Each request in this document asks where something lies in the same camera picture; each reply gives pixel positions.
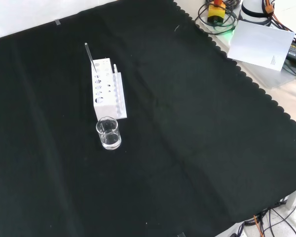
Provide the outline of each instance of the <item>table surface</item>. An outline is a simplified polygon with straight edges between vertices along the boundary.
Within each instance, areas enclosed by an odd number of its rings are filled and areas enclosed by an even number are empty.
[[[204,0],[175,0],[175,2],[195,19],[197,10],[204,3]],[[275,13],[283,24],[296,32],[296,1],[288,2],[286,0],[276,0]],[[202,29],[208,31],[204,25],[199,25]],[[229,49],[216,36],[211,37],[223,51],[228,52]],[[267,94],[272,96],[273,100],[277,101],[279,106],[284,108],[284,111],[291,116],[291,119],[296,121],[296,78],[294,81],[282,85],[279,88],[268,89],[259,82],[258,76],[253,75],[247,66],[240,61],[238,61],[238,65],[254,82],[259,84],[260,88],[264,89]]]

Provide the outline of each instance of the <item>black cable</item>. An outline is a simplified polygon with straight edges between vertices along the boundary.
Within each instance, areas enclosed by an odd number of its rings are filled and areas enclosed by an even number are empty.
[[[285,201],[278,201],[278,202],[275,203],[273,206],[270,206],[269,208],[264,209],[264,210],[261,212],[261,213],[262,213],[262,219],[263,219],[263,217],[267,214],[267,212],[268,212],[270,209],[272,209],[272,208],[277,208],[277,207],[279,207],[279,206],[281,206],[281,205],[285,205],[286,202],[287,202],[287,200],[285,200]],[[256,215],[257,223],[260,222],[260,218],[261,218],[261,217],[260,217],[260,214],[259,214],[259,215]],[[256,224],[256,222],[255,222],[254,219],[251,219],[251,220],[247,220],[247,221],[245,221],[244,224],[245,224],[245,226],[253,226],[253,225]]]
[[[198,14],[197,17],[195,18],[194,22],[196,25],[196,21],[197,19],[199,19],[203,24],[211,26],[211,27],[231,27],[228,30],[225,31],[221,31],[221,32],[217,32],[217,33],[211,33],[211,32],[206,32],[209,35],[222,35],[228,32],[233,31],[236,28],[236,21],[238,22],[238,17],[236,16],[236,14],[233,12],[234,8],[237,7],[240,4],[240,0],[226,0],[226,1],[222,1],[225,7],[219,6],[219,5],[215,5],[212,2],[210,2],[210,0],[206,0],[206,2],[199,8],[198,10]],[[209,5],[213,5],[215,7],[219,7],[223,10],[225,10],[226,15],[228,15],[227,19],[224,20],[222,23],[215,23],[215,24],[210,24],[208,22],[205,22],[202,18],[201,15],[207,10],[209,9]],[[232,23],[225,25],[225,23],[232,18]]]
[[[242,223],[242,225],[238,229],[237,237],[241,236],[244,227],[245,227],[245,223]]]
[[[289,218],[289,216],[290,216],[295,210],[296,210],[296,206],[295,206],[295,208],[291,211],[291,213],[290,213],[290,214],[289,214],[289,215],[288,215],[283,221],[286,221],[286,219]],[[278,223],[276,223],[276,224],[274,224],[274,225],[271,225],[270,227],[266,228],[266,229],[264,230],[264,232],[266,232],[268,229],[271,229],[273,226],[276,226],[276,225],[282,223],[283,221],[280,221],[280,222],[278,222]]]
[[[290,223],[288,223],[287,221],[286,221],[286,219],[284,219],[280,214],[278,214],[277,213],[277,211],[275,211],[275,213],[279,216],[279,217],[281,217],[285,222],[286,222],[286,224],[288,224],[289,225],[289,227],[291,227],[291,229],[294,231],[294,233],[296,234],[296,231],[294,230],[294,228],[290,225]]]
[[[263,228],[263,216],[262,216],[262,212],[260,212],[260,232],[261,233],[263,233],[262,228]]]
[[[272,236],[275,237],[274,233],[273,233],[273,230],[272,230],[272,225],[271,225],[271,209],[269,210],[269,214],[268,214],[268,221],[270,223],[270,230],[271,230],[271,233],[272,233]]]

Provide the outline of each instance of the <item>stirring rod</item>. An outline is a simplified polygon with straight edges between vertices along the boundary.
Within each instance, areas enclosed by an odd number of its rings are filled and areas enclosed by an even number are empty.
[[[87,50],[87,53],[88,53],[88,56],[89,56],[90,62],[91,62],[91,64],[93,65],[93,68],[94,68],[94,70],[95,70],[95,73],[96,73],[96,75],[97,75],[97,78],[99,78],[99,77],[98,77],[97,70],[95,69],[95,66],[94,66],[94,63],[93,63],[93,59],[92,59],[92,56],[91,56],[91,52],[90,52],[89,46],[88,46],[87,43],[84,43],[84,46],[85,46],[85,49]]]

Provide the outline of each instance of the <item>white table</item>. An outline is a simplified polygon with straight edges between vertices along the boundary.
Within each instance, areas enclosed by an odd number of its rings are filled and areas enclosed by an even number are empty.
[[[193,19],[197,17],[197,11],[204,0],[175,0],[175,2],[180,6],[186,13],[188,13]],[[287,0],[276,0],[275,13],[277,18],[287,27],[296,32],[296,0],[289,2]],[[208,31],[208,29],[198,23],[202,29]],[[222,51],[228,53],[229,48],[223,44],[216,36],[211,36],[219,46]],[[259,84],[260,88],[264,89],[265,92],[272,96],[273,100],[277,101],[279,106],[283,107],[284,111],[291,116],[291,119],[296,121],[296,78],[279,88],[269,89],[263,86],[259,81],[259,76],[251,73],[250,65],[244,64],[237,61],[238,66],[241,67],[248,77],[251,77],[253,82]],[[296,204],[296,191],[289,196],[287,201],[287,208],[291,209]],[[237,233],[239,226],[242,223],[237,223],[230,227],[225,232],[219,234],[217,237],[229,237],[232,233]]]

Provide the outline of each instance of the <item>orange cable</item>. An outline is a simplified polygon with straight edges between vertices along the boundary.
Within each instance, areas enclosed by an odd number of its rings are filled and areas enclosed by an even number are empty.
[[[263,237],[263,234],[262,234],[262,232],[261,232],[261,230],[260,230],[260,228],[259,228],[259,226],[258,226],[258,222],[257,222],[256,216],[253,215],[253,218],[255,219],[256,226],[257,226],[257,228],[258,228],[258,230],[259,230],[259,232],[260,232],[261,237]]]

